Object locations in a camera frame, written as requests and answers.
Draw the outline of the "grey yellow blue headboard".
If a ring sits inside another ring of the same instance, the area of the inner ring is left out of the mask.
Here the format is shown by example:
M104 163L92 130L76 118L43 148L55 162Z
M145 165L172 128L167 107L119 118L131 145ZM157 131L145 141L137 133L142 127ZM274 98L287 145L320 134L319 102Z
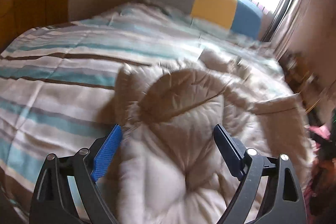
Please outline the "grey yellow blue headboard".
M263 12L249 0L154 0L192 17L257 39Z

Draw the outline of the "right floral curtain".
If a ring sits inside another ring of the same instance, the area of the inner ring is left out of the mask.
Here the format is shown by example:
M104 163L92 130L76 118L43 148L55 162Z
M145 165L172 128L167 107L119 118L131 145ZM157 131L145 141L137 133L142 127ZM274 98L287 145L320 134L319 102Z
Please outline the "right floral curtain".
M274 56L301 52L324 56L335 51L335 0L293 0L270 40Z

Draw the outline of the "wooden side table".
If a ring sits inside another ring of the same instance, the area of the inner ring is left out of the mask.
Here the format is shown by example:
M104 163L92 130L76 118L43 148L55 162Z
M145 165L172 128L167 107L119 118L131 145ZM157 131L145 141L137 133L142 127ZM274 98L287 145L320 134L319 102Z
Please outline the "wooden side table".
M321 116L335 108L335 80L323 86L319 75L313 72L301 53L285 53L279 60L285 81L294 93L300 95L306 113L316 110Z

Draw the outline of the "striped bed cover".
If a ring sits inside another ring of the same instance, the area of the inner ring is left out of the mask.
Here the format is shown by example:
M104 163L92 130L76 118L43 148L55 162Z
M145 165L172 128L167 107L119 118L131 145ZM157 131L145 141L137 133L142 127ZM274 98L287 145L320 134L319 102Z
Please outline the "striped bed cover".
M205 50L262 99L290 93L269 44L153 3L127 3L14 39L1 53L1 191L15 212L28 220L49 153L72 155L109 133L122 65L202 67Z

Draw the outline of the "beige quilted down jacket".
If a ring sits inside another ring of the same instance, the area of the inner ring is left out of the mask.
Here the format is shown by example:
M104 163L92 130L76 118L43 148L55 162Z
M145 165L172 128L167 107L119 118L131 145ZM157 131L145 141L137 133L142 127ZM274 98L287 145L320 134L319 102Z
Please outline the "beige quilted down jacket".
M238 187L213 139L222 124L265 156L289 156L306 187L313 148L301 99L274 59L204 50L195 62L120 66L123 140L112 211L120 223L215 223Z

